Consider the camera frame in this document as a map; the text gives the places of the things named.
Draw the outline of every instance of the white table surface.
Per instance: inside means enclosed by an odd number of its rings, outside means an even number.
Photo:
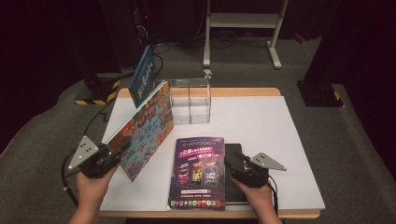
[[[133,100],[119,97],[103,142],[135,110]],[[325,209],[300,137],[283,96],[212,97],[211,121],[175,125],[134,182],[121,168],[112,177],[101,211],[166,211],[177,138],[224,137],[240,143],[245,155],[264,152],[287,168],[270,170],[278,188],[279,211]],[[251,210],[249,205],[226,205],[226,211]]]

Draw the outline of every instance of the white metal stand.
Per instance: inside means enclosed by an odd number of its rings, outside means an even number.
[[[257,13],[211,13],[210,0],[207,0],[206,8],[206,33],[204,49],[204,67],[210,66],[210,28],[211,27],[238,27],[238,28],[272,28],[274,29],[271,41],[267,41],[267,46],[276,69],[282,65],[277,57],[275,44],[279,30],[285,16],[286,7],[289,0],[283,0],[279,13],[257,14]]]

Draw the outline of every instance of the magazine cover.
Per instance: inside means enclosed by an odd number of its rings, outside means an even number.
[[[106,144],[115,150],[131,141],[120,166],[134,181],[173,127],[169,83],[163,81]]]
[[[134,105],[139,107],[157,85],[157,71],[155,69],[152,48],[147,46],[137,64],[136,70],[128,87],[134,100]]]
[[[168,210],[225,210],[224,138],[179,138]]]

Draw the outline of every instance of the gray carpet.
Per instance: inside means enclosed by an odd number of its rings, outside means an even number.
[[[304,106],[295,82],[304,78],[319,41],[300,45],[294,40],[278,40],[281,70],[274,69],[262,41],[237,41],[227,49],[212,48],[211,85],[276,87],[285,96],[326,204],[326,210],[317,219],[288,219],[287,223],[396,223],[395,181],[363,130],[344,87],[334,85],[345,107]],[[216,48],[227,44],[212,42]],[[167,48],[155,49],[163,58],[160,78],[204,76],[203,47],[171,45],[166,51]],[[129,78],[124,79],[121,86],[128,82]],[[61,163],[102,108],[74,105],[81,85],[80,81],[68,88],[55,107],[26,123],[0,156],[1,224],[66,223],[72,216],[75,207],[63,191]],[[111,106],[105,112],[111,113]],[[99,142],[105,128],[103,116],[99,116],[90,126],[88,136]],[[102,223],[124,222],[125,218],[102,218]]]

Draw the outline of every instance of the transparent box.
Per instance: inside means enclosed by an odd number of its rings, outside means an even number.
[[[210,122],[210,84],[207,78],[169,79],[175,124]]]

